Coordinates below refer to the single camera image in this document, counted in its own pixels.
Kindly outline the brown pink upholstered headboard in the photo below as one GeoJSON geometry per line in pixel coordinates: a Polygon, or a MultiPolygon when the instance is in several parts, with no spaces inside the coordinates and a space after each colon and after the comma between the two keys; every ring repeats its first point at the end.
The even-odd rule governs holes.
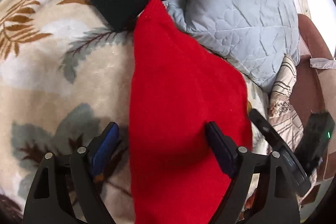
{"type": "Polygon", "coordinates": [[[335,118],[335,70],[315,69],[310,66],[313,58],[332,60],[333,57],[309,17],[298,14],[299,34],[302,40],[297,69],[297,82],[294,85],[290,102],[305,126],[312,113],[328,111],[335,118]]]}

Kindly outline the beige leaf-pattern fleece blanket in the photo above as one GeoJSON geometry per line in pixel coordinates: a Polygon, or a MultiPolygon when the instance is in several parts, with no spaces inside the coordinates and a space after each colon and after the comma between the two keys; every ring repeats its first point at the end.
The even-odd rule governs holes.
{"type": "Polygon", "coordinates": [[[1,0],[1,204],[20,223],[45,154],[72,153],[109,121],[127,137],[130,32],[88,0],[1,0]]]}

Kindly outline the striped floral pink pillow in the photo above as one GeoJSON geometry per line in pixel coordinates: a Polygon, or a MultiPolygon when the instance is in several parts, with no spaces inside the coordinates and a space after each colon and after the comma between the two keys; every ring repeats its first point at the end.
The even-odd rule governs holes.
{"type": "Polygon", "coordinates": [[[268,122],[292,151],[303,138],[303,124],[290,103],[296,81],[296,67],[290,56],[286,55],[270,94],[268,122]]]}

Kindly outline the light grey quilted pillow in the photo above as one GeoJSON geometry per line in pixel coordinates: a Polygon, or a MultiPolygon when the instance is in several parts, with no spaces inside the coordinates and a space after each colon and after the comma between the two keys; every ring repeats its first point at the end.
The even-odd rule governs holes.
{"type": "Polygon", "coordinates": [[[168,0],[177,27],[270,92],[285,55],[299,63],[294,0],[168,0]]]}

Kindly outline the red and blue sweater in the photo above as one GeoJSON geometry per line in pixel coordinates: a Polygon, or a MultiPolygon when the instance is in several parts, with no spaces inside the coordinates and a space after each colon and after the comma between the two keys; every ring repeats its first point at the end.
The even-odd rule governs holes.
{"type": "Polygon", "coordinates": [[[133,32],[129,155],[136,223],[208,223],[230,184],[206,142],[214,121],[252,146],[242,74],[150,0],[133,32]]]}

